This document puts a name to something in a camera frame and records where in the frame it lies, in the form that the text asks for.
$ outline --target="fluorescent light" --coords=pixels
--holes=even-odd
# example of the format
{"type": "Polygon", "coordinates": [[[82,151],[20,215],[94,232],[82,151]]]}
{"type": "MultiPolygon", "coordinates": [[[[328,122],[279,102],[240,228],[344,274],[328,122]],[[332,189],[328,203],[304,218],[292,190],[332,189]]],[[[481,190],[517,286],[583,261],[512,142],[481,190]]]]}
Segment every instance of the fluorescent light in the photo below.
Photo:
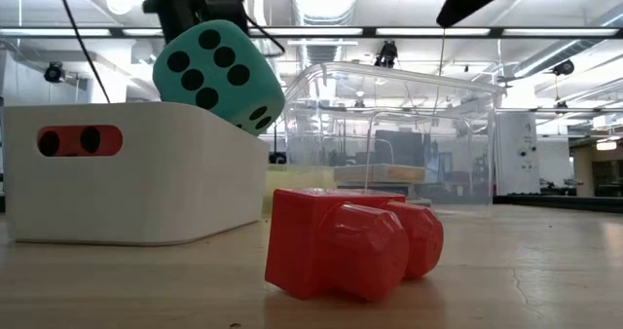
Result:
{"type": "MultiPolygon", "coordinates": [[[[300,28],[264,28],[266,33],[274,36],[296,35],[296,36],[357,36],[363,33],[363,28],[354,27],[300,27],[300,28]]],[[[263,33],[259,29],[251,29],[251,34],[261,36],[263,33]]]]}
{"type": "MultiPolygon", "coordinates": [[[[450,28],[446,36],[486,36],[489,28],[450,28]]],[[[443,28],[377,28],[378,36],[443,36],[443,28]]]]}
{"type": "Polygon", "coordinates": [[[597,143],[597,150],[614,150],[616,149],[616,142],[604,142],[597,143]]]}
{"type": "MultiPolygon", "coordinates": [[[[110,31],[106,28],[79,28],[81,36],[85,37],[106,37],[110,36],[110,31]]],[[[0,36],[21,37],[21,36],[44,36],[44,37],[70,37],[75,36],[72,28],[0,28],[0,36]]]]}
{"type": "Polygon", "coordinates": [[[607,37],[618,32],[618,28],[505,28],[504,36],[589,36],[607,37]]]}
{"type": "Polygon", "coordinates": [[[124,28],[123,31],[127,36],[146,37],[163,35],[163,31],[159,28],[124,28]]]}
{"type": "Polygon", "coordinates": [[[358,46],[357,41],[298,40],[288,41],[288,46],[358,46]]]}

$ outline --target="transparent storage container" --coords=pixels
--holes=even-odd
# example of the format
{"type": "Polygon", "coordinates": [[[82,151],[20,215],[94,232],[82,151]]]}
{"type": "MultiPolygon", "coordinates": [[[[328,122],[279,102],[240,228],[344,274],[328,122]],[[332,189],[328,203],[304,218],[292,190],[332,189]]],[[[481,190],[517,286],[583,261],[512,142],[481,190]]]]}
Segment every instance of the transparent storage container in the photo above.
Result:
{"type": "Polygon", "coordinates": [[[311,66],[286,90],[287,181],[384,190],[434,204],[488,203],[491,118],[504,93],[375,66],[311,66]]]}

